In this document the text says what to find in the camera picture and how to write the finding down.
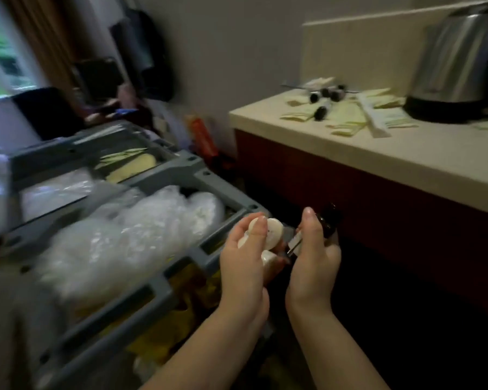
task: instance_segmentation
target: curtain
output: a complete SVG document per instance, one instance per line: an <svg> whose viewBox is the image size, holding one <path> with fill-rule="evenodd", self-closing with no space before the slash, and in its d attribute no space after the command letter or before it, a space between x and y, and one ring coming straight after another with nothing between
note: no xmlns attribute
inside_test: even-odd
<svg viewBox="0 0 488 390"><path fill-rule="evenodd" d="M49 83L61 90L78 114L73 93L72 65L78 52L72 41L60 0L1 0L32 49Z"/></svg>

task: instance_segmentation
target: black kettle base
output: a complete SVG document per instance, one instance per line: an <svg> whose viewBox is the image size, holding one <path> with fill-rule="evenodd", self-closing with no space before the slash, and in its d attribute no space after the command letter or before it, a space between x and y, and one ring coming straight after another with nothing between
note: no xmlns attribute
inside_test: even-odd
<svg viewBox="0 0 488 390"><path fill-rule="evenodd" d="M403 109L414 119L433 123L464 124L481 118L481 102L439 102L408 97Z"/></svg>

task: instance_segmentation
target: small bottle on counter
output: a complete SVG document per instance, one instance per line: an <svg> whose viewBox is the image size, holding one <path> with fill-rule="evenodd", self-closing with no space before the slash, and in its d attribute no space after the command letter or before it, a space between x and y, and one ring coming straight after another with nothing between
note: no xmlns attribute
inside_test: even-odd
<svg viewBox="0 0 488 390"><path fill-rule="evenodd" d="M316 214L317 219L322 225L324 231L324 239L330 238L336 231L338 223L341 221L341 212L336 208L336 205L331 204L320 213ZM286 246L286 256L294 261L300 255L302 249L302 231L296 233L296 235L288 242Z"/></svg>

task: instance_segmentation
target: beige countertop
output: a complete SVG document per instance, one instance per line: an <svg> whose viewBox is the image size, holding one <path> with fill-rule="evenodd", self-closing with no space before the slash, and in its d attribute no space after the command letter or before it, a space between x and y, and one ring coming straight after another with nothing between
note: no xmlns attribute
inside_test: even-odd
<svg viewBox="0 0 488 390"><path fill-rule="evenodd" d="M374 139L367 128L354 137L335 136L325 121L280 119L292 110L284 97L300 92L231 111L231 126L488 212L488 131L418 122L417 128L391 129L390 138Z"/></svg>

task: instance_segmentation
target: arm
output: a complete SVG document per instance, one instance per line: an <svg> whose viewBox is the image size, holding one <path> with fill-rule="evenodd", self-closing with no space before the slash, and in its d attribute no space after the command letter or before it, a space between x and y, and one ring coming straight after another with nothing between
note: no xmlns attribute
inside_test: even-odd
<svg viewBox="0 0 488 390"><path fill-rule="evenodd" d="M301 227L302 252L293 266L286 308L317 388L388 390L332 313L330 295L341 259L337 241L324 247L322 227L310 208Z"/></svg>
<svg viewBox="0 0 488 390"><path fill-rule="evenodd" d="M248 360L269 312L261 252L262 216L241 249L238 240L261 213L242 219L221 254L222 297L217 310L141 390L227 389Z"/></svg>

